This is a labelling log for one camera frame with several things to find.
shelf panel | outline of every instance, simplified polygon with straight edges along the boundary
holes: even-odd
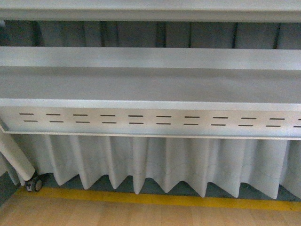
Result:
[[[4,20],[300,22],[299,0],[3,0]]]
[[[300,50],[1,50],[7,133],[301,139]]]

shelf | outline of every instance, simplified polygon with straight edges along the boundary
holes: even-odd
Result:
[[[0,48],[2,128],[27,134],[301,139],[300,54]]]
[[[300,22],[298,0],[3,0],[3,20]]]

white pipe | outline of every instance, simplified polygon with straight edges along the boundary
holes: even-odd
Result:
[[[9,134],[0,132],[0,152],[25,180],[30,180],[35,168]]]

wheel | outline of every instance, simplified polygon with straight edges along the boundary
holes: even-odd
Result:
[[[39,176],[33,177],[31,180],[25,182],[25,188],[28,192],[38,192],[41,190],[43,182]]]
[[[37,178],[36,180],[34,180],[32,182],[32,188],[33,188],[33,191],[35,191],[35,192],[38,192],[39,190],[41,190],[42,186],[43,186],[43,182],[39,178]]]

yellow floor line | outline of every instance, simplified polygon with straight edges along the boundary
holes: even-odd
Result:
[[[119,192],[101,192],[90,190],[75,190],[44,187],[37,193],[29,193],[24,187],[16,191],[15,195],[63,198],[103,202],[128,202],[141,204],[201,206],[218,208],[301,211],[301,202],[285,202],[275,200],[249,200],[234,198],[201,198],[193,196],[133,194]]]

